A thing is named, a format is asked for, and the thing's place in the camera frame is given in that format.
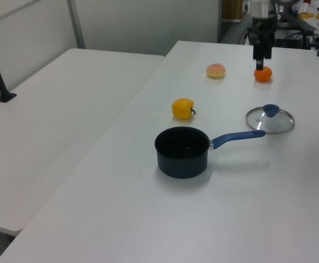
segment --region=white wall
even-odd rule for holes
[[[41,0],[0,20],[0,71],[8,90],[76,47],[67,0]]]
[[[166,55],[218,39],[221,0],[72,0],[87,49]]]

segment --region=black saucepan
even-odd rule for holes
[[[155,139],[159,168],[174,178],[191,178],[207,167],[208,149],[216,149],[228,141],[259,138],[263,130],[230,133],[213,140],[192,127],[174,127],[160,133]]]

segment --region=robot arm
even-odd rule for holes
[[[276,4],[289,7],[299,0],[251,0],[249,12],[252,23],[248,26],[248,37],[253,45],[253,59],[257,70],[264,68],[264,59],[271,59],[271,50],[277,29]]]

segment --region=peach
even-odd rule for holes
[[[207,67],[207,75],[213,78],[221,78],[225,75],[226,69],[223,64],[215,63]]]

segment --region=pot lid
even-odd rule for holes
[[[250,110],[246,123],[251,129],[264,130],[268,134],[285,133],[294,128],[293,116],[274,104]]]

